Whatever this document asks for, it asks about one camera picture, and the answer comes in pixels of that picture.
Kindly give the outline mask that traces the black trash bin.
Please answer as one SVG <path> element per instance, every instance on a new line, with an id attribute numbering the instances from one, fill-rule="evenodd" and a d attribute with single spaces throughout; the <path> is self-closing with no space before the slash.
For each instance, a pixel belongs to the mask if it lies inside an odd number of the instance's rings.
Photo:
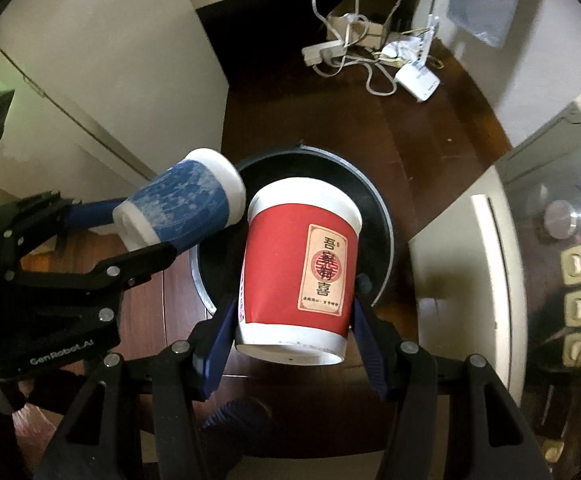
<path id="1" fill-rule="evenodd" d="M 346 193 L 361 212 L 355 273 L 355 293 L 370 307 L 378 306 L 386 292 L 396 257 L 396 237 L 391 214 L 371 180 L 347 159 L 322 148 L 298 145 L 261 154 L 237 165 L 252 200 L 264 186 L 291 177 L 330 183 Z M 284 263 L 304 260 L 309 217 L 307 214 L 274 214 L 263 262 L 282 278 L 291 278 Z M 246 249 L 247 219 L 205 238 L 190 250 L 192 278 L 207 312 L 213 314 L 236 298 Z"/>

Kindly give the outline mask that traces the red paper cup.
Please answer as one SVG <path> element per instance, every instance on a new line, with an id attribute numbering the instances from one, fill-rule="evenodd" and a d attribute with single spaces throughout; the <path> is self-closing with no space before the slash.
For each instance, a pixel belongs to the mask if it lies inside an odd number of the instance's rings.
<path id="1" fill-rule="evenodd" d="M 273 216 L 309 217 L 304 260 L 282 278 L 263 262 Z M 248 208 L 235 348 L 261 361 L 327 366 L 344 361 L 358 257 L 361 212 L 322 180 L 293 177 L 264 186 Z"/>

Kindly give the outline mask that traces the white power strip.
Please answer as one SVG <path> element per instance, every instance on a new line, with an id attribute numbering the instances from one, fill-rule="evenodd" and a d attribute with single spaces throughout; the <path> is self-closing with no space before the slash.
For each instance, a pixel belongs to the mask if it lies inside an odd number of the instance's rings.
<path id="1" fill-rule="evenodd" d="M 317 66 L 332 58 L 341 58 L 346 54 L 346 47 L 341 40 L 331 40 L 304 47 L 301 49 L 301 54 L 307 66 Z"/>

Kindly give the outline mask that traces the cream safe cabinet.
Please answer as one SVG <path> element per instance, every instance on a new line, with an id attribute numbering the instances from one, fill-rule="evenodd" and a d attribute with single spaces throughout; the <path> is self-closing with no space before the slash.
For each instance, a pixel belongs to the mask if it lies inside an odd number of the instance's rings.
<path id="1" fill-rule="evenodd" d="M 409 244 L 422 346 L 483 356 L 537 445 L 581 479 L 581 93 Z"/>

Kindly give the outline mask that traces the blue paper cup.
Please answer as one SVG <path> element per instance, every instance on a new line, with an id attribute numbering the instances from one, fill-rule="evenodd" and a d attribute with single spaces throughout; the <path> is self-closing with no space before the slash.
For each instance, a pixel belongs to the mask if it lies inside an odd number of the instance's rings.
<path id="1" fill-rule="evenodd" d="M 196 148 L 112 211 L 133 252 L 162 243 L 187 252 L 242 219 L 246 188 L 236 168 L 211 148 Z"/>

